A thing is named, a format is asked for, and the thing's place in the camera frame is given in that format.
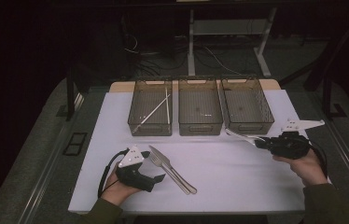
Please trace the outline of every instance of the dark background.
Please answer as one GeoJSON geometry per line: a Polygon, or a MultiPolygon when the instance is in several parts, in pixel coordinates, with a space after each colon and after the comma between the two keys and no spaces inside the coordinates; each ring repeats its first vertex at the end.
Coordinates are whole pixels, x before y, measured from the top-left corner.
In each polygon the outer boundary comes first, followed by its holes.
{"type": "MultiPolygon", "coordinates": [[[[239,15],[228,8],[222,12],[224,17],[239,15]]],[[[0,1],[0,186],[50,93],[70,68],[80,91],[132,75],[132,62],[123,50],[122,15],[63,12],[45,1],[0,1]]],[[[208,18],[212,13],[198,15],[208,18]]],[[[173,36],[187,33],[188,12],[133,11],[125,24],[141,42],[171,54],[173,36]]],[[[348,6],[287,6],[278,8],[271,34],[326,38],[340,35],[348,26],[348,6]]],[[[349,86],[349,69],[341,69],[349,63],[349,42],[342,52],[330,75],[349,86]]]]}

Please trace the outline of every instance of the wire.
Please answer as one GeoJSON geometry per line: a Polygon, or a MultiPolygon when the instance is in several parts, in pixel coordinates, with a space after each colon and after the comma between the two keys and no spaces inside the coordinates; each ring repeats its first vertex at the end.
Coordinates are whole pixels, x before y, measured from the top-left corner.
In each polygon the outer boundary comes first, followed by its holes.
{"type": "Polygon", "coordinates": [[[127,34],[127,36],[131,36],[131,37],[133,37],[133,40],[134,40],[134,46],[133,46],[133,49],[136,49],[137,44],[138,44],[137,39],[136,39],[136,36],[134,36],[134,35],[129,35],[129,34],[127,34]]]}
{"type": "Polygon", "coordinates": [[[229,69],[228,67],[224,66],[224,64],[216,57],[216,55],[215,55],[209,48],[207,48],[207,47],[204,47],[204,48],[207,49],[207,50],[210,52],[210,54],[213,55],[213,57],[216,59],[216,61],[217,61],[223,68],[225,68],[226,70],[228,70],[228,71],[230,71],[230,72],[232,72],[232,73],[235,73],[235,74],[237,74],[237,75],[244,76],[243,74],[240,74],[240,73],[238,73],[238,72],[235,72],[235,71],[229,69]]]}
{"type": "Polygon", "coordinates": [[[105,192],[108,188],[110,188],[111,186],[113,186],[115,183],[119,182],[119,180],[117,179],[116,181],[114,181],[113,183],[111,183],[109,186],[105,187],[103,189],[103,192],[105,192]]]}

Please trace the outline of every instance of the white stick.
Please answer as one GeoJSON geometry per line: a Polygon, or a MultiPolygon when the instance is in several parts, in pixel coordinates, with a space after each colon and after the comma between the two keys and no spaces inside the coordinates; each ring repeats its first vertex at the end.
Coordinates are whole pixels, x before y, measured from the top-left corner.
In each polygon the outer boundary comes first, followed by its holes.
{"type": "Polygon", "coordinates": [[[165,99],[163,99],[162,102],[160,102],[160,103],[157,105],[157,107],[155,107],[155,109],[153,109],[153,111],[151,111],[151,113],[149,113],[149,115],[147,115],[147,117],[146,117],[145,119],[143,119],[142,122],[140,122],[140,124],[137,125],[136,128],[133,129],[133,132],[132,132],[132,133],[137,132],[137,130],[140,128],[140,126],[142,126],[142,124],[144,124],[144,123],[146,122],[146,120],[149,119],[149,117],[151,117],[151,115],[153,115],[154,112],[155,112],[158,108],[160,108],[160,106],[163,104],[163,102],[165,102],[165,100],[167,100],[168,97],[169,97],[170,95],[171,95],[171,94],[167,95],[167,96],[165,97],[165,99]]]}
{"type": "Polygon", "coordinates": [[[168,103],[168,89],[165,87],[165,94],[166,94],[166,113],[168,114],[168,124],[171,123],[171,119],[169,117],[169,103],[168,103]]]}

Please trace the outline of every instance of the black cable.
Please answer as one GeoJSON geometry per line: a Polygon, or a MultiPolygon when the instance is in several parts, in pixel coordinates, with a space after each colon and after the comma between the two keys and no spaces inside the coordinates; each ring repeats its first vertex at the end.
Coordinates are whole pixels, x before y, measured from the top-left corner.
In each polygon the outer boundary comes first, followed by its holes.
{"type": "Polygon", "coordinates": [[[127,153],[128,153],[129,149],[125,149],[119,153],[117,153],[112,159],[111,161],[108,163],[108,165],[105,167],[105,171],[103,172],[103,175],[102,175],[102,178],[101,178],[101,181],[99,183],[99,188],[98,188],[98,198],[100,198],[103,194],[103,192],[105,191],[104,189],[104,185],[105,185],[105,180],[107,178],[107,175],[108,175],[108,172],[110,171],[110,167],[111,167],[111,164],[113,163],[113,161],[120,155],[123,155],[125,156],[127,153]]]}
{"type": "Polygon", "coordinates": [[[328,159],[327,154],[323,150],[321,146],[319,146],[316,142],[309,140],[312,144],[316,145],[317,147],[312,147],[312,150],[314,151],[314,154],[316,154],[317,158],[320,160],[320,166],[322,167],[323,174],[328,178],[328,159]]]}
{"type": "Polygon", "coordinates": [[[105,188],[103,189],[102,193],[105,192],[107,189],[109,189],[111,186],[113,186],[113,185],[114,185],[115,183],[117,183],[117,182],[119,182],[118,179],[117,179],[116,181],[114,181],[113,183],[111,183],[109,186],[105,187],[105,188]]]}

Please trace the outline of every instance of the wrist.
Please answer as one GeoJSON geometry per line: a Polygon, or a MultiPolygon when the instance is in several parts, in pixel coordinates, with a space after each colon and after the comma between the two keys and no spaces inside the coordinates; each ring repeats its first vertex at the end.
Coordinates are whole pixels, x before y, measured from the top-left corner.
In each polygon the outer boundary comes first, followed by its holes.
{"type": "Polygon", "coordinates": [[[117,190],[106,190],[105,192],[103,192],[101,198],[116,205],[116,206],[120,206],[127,198],[129,197],[129,195],[117,191],[117,190]]]}

